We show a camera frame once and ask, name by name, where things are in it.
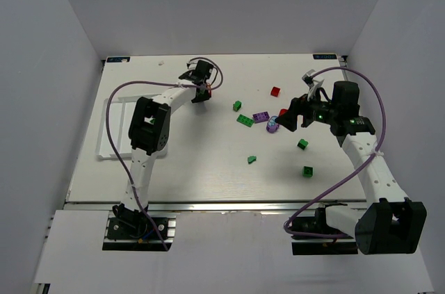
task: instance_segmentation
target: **black bracket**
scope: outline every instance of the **black bracket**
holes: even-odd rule
[[[421,202],[373,203],[355,225],[355,240],[363,254],[413,254],[425,224]]]
[[[138,99],[129,129],[131,147],[141,148],[148,155],[162,150],[170,133],[171,112],[167,104],[145,97]]]
[[[188,70],[187,72],[183,73],[179,79],[180,80],[187,80],[192,82],[195,85],[200,85],[202,87],[206,87],[206,81],[211,76],[211,70],[214,68],[214,66],[211,63],[208,63],[203,60],[198,60],[196,63],[196,67],[193,70]],[[199,103],[201,101],[207,101],[211,98],[211,91],[209,89],[196,89],[196,95],[195,98],[192,99],[192,103]]]

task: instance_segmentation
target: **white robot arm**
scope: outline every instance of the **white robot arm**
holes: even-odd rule
[[[183,81],[182,85],[192,85],[191,81]],[[172,115],[178,108],[183,106],[185,103],[191,101],[196,96],[196,88],[170,88],[167,89],[162,94],[152,97],[152,103],[157,106],[167,106],[170,108],[170,114]],[[141,110],[146,109],[148,100],[143,99],[140,108]],[[156,124],[156,118],[150,117],[144,118],[147,124]],[[131,167],[130,173],[133,177],[134,187],[136,193],[139,196],[140,203],[143,207],[148,205],[148,187],[150,183],[150,178],[152,176],[152,170],[155,160],[158,156],[162,156],[163,153],[167,151],[167,139],[168,134],[164,134],[159,138],[159,148],[152,152],[150,155],[147,150],[139,147],[134,147],[131,150]],[[139,210],[139,206],[134,200],[133,187],[131,182],[128,181],[127,189],[125,190],[125,196],[121,201],[130,210]]]
[[[323,80],[313,80],[310,73],[303,77],[309,94],[291,101],[288,111],[275,121],[289,131],[297,129],[297,116],[303,116],[302,127],[312,122],[330,125],[340,147],[357,169],[374,153],[375,130],[368,118],[359,116],[359,88],[356,83],[339,81],[334,84],[332,99],[321,101]],[[316,210],[316,234],[345,233],[354,238],[364,254],[414,253],[419,243],[426,210],[421,202],[412,202],[397,184],[382,154],[358,174],[367,202],[362,213],[345,204],[326,204]]]
[[[130,173],[133,181],[128,180],[120,204],[113,207],[113,213],[122,224],[120,227],[124,227],[125,235],[139,237],[149,226],[146,216],[140,210],[148,206],[148,188],[154,162],[167,152],[170,116],[188,101],[197,103],[210,99],[207,80],[213,67],[205,60],[198,60],[193,69],[179,77],[178,88],[169,88],[149,99],[141,97],[136,102],[129,128],[132,149]]]

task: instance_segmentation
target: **cable tie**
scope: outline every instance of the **cable tie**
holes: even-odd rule
[[[375,154],[376,156],[384,156],[385,155],[380,150],[375,150],[375,147],[373,147],[373,149],[371,150],[371,153],[369,153],[368,155],[372,155],[372,154]]]
[[[181,89],[186,89],[186,87],[184,87],[184,84],[182,84],[181,82],[176,82],[176,86],[178,87],[178,88],[181,88]]]

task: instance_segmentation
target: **lego brick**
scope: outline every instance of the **lego brick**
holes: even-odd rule
[[[239,115],[236,121],[240,122],[243,125],[246,125],[247,127],[252,127],[253,125],[253,120],[246,117],[245,115]]]
[[[249,164],[254,163],[256,160],[257,160],[257,157],[256,157],[256,156],[249,156],[249,157],[248,157],[248,163],[249,163]]]
[[[297,147],[305,150],[308,144],[309,143],[305,139],[301,139],[300,141],[298,141]]]
[[[303,176],[311,178],[314,175],[313,167],[303,167]]]
[[[272,91],[270,92],[270,94],[272,95],[272,96],[275,96],[275,97],[278,97],[278,94],[280,93],[280,89],[279,88],[277,88],[277,87],[273,87],[272,88]]]
[[[260,112],[260,113],[255,113],[253,115],[253,120],[255,121],[255,123],[267,122],[269,120],[269,114],[268,114],[267,111]]]
[[[266,125],[267,132],[275,133],[278,130],[278,128],[280,127],[279,124],[277,124],[275,122],[275,118],[276,117],[277,117],[276,115],[273,115],[272,117],[270,117],[270,119],[269,119],[269,121],[267,122],[267,125]]]
[[[238,110],[241,108],[241,102],[240,101],[236,101],[233,105],[234,107],[234,111],[238,112]]]

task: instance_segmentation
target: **purple lego brick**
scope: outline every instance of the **purple lego brick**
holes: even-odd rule
[[[275,122],[275,118],[276,118],[276,117],[277,117],[276,115],[273,115],[273,116],[269,119],[269,121],[268,121],[268,123],[267,123],[267,126],[266,126],[266,130],[267,130],[267,132],[269,132],[269,133],[275,133],[275,132],[278,130],[278,128],[280,127],[279,124],[277,124],[277,123]]]
[[[255,113],[253,115],[253,120],[255,121],[255,123],[267,122],[269,120],[269,114],[267,113],[267,111],[260,112],[260,113]]]

